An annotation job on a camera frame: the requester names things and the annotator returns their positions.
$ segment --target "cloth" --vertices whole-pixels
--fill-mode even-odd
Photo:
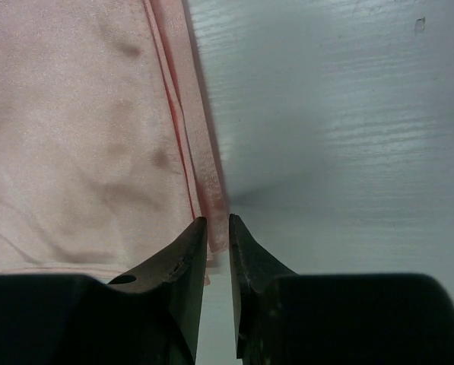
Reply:
[[[178,0],[0,1],[0,273],[112,278],[227,206]]]

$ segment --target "white table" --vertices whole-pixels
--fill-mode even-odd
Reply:
[[[189,0],[232,211],[301,273],[454,299],[454,0]],[[232,364],[227,257],[198,363]]]

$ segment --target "peach fabric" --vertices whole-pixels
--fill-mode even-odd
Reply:
[[[0,273],[111,278],[227,206],[179,0],[0,1]]]

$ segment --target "white surface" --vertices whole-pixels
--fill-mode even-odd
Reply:
[[[454,299],[454,0],[189,3],[233,212],[259,242],[299,272],[428,273]],[[200,364],[235,363],[225,275]]]

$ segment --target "fabric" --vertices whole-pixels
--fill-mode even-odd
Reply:
[[[222,196],[178,0],[0,1],[0,273],[114,277]]]

